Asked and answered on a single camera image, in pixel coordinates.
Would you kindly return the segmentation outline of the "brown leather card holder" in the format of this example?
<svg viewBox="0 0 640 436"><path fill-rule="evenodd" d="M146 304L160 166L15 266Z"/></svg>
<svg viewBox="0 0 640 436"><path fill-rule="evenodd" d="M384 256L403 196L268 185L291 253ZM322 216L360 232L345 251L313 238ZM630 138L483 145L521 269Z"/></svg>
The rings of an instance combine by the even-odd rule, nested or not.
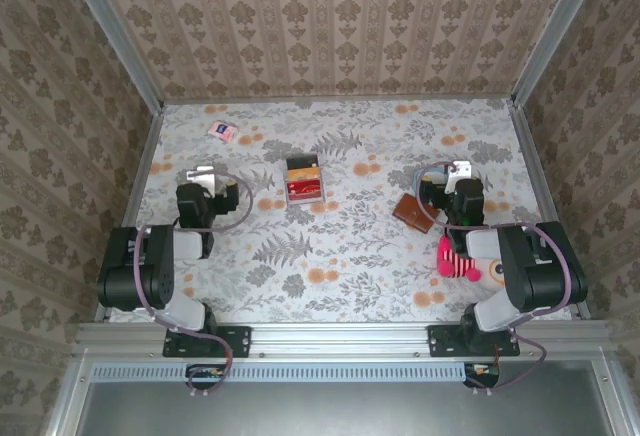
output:
<svg viewBox="0 0 640 436"><path fill-rule="evenodd" d="M433 226L433 220L439 216L440 211L429 204L425 204L424 209L430 217L427 217L420 209L414 196L404 193L394 208L392 216L405 223L408 227L426 234Z"/></svg>

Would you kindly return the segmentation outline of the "light blue lidded container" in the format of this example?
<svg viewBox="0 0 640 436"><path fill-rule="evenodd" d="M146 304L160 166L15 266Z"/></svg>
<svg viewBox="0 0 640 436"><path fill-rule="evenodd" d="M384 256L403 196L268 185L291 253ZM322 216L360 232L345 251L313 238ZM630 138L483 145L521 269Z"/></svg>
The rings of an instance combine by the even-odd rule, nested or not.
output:
<svg viewBox="0 0 640 436"><path fill-rule="evenodd" d="M423 173L423 169L419 169L414 174L413 185L421 182L431 182L435 185L446 185L448 181L448 172L445 167L438 166L431 168Z"/></svg>

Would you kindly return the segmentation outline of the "pink striped plush doll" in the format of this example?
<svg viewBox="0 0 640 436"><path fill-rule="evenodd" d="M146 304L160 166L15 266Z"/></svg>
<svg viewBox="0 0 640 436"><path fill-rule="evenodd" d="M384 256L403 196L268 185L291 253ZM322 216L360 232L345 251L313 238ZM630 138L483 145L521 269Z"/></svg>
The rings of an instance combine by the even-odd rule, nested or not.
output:
<svg viewBox="0 0 640 436"><path fill-rule="evenodd" d="M450 239L443 235L438 243L436 268L443 278L462 278L489 291L505 286L500 259L465 259L454 252Z"/></svg>

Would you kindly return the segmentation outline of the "pink tissue packet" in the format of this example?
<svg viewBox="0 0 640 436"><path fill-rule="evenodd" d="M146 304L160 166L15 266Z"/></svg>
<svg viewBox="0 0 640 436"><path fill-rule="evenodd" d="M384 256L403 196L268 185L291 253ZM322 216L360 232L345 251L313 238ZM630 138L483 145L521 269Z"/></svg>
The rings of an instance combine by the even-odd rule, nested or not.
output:
<svg viewBox="0 0 640 436"><path fill-rule="evenodd" d="M235 125L224 121L215 121L207 133L210 136L228 144L236 137L238 128Z"/></svg>

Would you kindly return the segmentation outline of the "floral patterned table cover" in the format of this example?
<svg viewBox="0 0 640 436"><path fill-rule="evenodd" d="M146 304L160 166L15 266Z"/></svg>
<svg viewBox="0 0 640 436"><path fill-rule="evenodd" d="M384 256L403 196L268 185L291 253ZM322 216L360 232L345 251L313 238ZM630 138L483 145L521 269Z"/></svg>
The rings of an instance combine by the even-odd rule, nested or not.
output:
<svg viewBox="0 0 640 436"><path fill-rule="evenodd" d="M235 125L224 143L207 131ZM289 203L285 161L316 154L322 200ZM417 170L468 160L488 223L539 217L505 99L170 105L137 215L174 221L176 189L200 165L249 185L220 217L211 256L176 266L175 288L226 323L453 321L486 292L436 270L439 228L392 216Z"/></svg>

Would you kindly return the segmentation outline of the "small black electronics board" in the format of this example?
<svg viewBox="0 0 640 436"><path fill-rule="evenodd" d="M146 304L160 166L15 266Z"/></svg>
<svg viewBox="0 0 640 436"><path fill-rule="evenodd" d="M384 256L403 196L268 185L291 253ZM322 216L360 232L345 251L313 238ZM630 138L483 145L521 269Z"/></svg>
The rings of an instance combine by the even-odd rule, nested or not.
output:
<svg viewBox="0 0 640 436"><path fill-rule="evenodd" d="M196 381L218 381L226 371L226 365L216 364L191 364L185 369L185 378Z"/></svg>
<svg viewBox="0 0 640 436"><path fill-rule="evenodd" d="M499 365L496 363L468 363L464 365L466 379L464 385L469 388L493 388L500 377Z"/></svg>

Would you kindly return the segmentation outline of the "grey metal panel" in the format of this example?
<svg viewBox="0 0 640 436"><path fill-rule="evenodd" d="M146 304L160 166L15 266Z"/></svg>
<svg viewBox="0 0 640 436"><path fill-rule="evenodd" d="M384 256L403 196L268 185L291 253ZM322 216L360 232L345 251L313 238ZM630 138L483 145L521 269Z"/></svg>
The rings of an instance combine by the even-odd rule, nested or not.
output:
<svg viewBox="0 0 640 436"><path fill-rule="evenodd" d="M492 393L460 382L99 381L71 367L46 436L640 436L618 363L552 361Z"/></svg>

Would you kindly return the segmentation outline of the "aluminium side rail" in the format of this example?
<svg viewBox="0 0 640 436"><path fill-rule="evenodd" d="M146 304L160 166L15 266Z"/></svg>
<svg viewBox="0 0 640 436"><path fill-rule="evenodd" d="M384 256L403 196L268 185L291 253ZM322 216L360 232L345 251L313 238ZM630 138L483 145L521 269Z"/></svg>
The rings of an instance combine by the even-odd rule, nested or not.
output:
<svg viewBox="0 0 640 436"><path fill-rule="evenodd" d="M153 157L160 138L165 112L165 103L160 102L159 109L152 113L151 124L138 169L131 187L128 204L121 222L122 226L134 226L144 194L145 185L153 163Z"/></svg>
<svg viewBox="0 0 640 436"><path fill-rule="evenodd" d="M525 112L522 107L510 99L507 100L507 103L540 216L543 221L559 220Z"/></svg>

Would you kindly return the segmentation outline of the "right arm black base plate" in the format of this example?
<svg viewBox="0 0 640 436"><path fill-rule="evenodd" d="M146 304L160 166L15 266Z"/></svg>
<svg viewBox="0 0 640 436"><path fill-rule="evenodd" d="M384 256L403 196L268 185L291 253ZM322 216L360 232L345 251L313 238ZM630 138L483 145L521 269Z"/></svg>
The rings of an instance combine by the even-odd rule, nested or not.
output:
<svg viewBox="0 0 640 436"><path fill-rule="evenodd" d="M520 355L517 340L508 331L482 332L461 325L432 325L427 328L432 357L492 357Z"/></svg>

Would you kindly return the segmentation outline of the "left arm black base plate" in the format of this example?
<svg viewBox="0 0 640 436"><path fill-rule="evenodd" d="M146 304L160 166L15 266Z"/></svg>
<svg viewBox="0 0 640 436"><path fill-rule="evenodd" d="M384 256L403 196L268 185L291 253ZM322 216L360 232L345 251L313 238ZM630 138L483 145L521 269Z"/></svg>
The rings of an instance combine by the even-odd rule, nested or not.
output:
<svg viewBox="0 0 640 436"><path fill-rule="evenodd" d="M216 336L230 346L234 358L249 356L252 338L250 326L218 326ZM165 358L223 358L225 353L219 343L210 339L195 338L168 330L162 355Z"/></svg>

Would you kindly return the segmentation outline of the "aluminium corner post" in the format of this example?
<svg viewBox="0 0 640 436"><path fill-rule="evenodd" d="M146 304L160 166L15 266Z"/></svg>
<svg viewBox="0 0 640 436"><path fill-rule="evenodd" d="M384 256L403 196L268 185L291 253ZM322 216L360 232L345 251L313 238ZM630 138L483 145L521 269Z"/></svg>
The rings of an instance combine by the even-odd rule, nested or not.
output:
<svg viewBox="0 0 640 436"><path fill-rule="evenodd" d="M516 108L522 108L531 96L584 1L557 1L512 91Z"/></svg>
<svg viewBox="0 0 640 436"><path fill-rule="evenodd" d="M129 36L123 16L117 14L111 0L85 0L95 20L103 30L120 62L126 69L139 95L155 117L162 112L163 97L144 64L142 51Z"/></svg>

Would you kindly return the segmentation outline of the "aluminium front rail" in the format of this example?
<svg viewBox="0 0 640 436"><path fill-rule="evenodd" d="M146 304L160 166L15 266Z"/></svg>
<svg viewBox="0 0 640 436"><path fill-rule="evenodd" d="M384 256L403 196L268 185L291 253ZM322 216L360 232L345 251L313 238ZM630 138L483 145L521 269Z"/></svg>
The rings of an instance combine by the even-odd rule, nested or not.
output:
<svg viewBox="0 0 640 436"><path fill-rule="evenodd" d="M432 358L428 322L251 323L250 360L389 360ZM517 329L519 358L532 361L590 360L613 351L605 324L594 320L532 321ZM73 355L104 360L159 360L165 330L151 323L93 323L81 326Z"/></svg>

